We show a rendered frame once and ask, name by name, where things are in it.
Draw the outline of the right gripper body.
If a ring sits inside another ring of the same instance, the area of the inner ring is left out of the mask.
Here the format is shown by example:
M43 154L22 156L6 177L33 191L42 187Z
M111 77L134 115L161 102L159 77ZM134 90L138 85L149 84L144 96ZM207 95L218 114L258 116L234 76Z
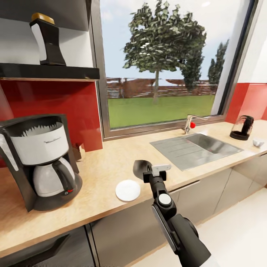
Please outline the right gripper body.
M151 186L151 190L152 190L152 187L154 184L157 184L157 183L163 183L164 184L164 181L167 180L167 173L166 171L160 171L159 172L159 176L153 176L152 175L152 171L149 169L148 172L144 172L143 173L143 181L144 183L150 183L150 186Z

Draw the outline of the saucer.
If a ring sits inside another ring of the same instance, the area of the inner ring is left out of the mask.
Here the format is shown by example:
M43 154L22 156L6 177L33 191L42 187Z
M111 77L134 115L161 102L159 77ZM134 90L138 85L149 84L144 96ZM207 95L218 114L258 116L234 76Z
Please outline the saucer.
M141 192L139 184L132 180L120 182L116 187L116 195L123 201L133 201Z

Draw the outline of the electric kettle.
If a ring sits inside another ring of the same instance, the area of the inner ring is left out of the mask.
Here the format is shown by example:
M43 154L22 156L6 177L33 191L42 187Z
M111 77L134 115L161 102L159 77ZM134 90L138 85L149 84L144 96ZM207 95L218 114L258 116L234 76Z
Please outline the electric kettle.
M247 141L253 128L253 117L248 115L240 116L234 123L230 137L238 140Z

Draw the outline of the coffee cup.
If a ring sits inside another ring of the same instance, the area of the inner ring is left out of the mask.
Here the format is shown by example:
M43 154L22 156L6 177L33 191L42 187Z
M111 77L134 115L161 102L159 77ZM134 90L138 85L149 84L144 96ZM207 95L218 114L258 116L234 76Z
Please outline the coffee cup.
M265 141L262 139L258 139L258 138L253 139L253 145L254 146L260 147L260 146L263 146L264 143L265 143Z

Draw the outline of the bottle of coffee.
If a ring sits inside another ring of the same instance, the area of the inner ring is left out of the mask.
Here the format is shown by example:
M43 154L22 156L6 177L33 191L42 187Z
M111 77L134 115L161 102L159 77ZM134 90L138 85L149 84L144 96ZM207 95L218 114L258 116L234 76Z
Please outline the bottle of coffee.
M67 66L59 45L59 26L54 19L41 13L34 13L29 23L37 39L40 53L40 65Z

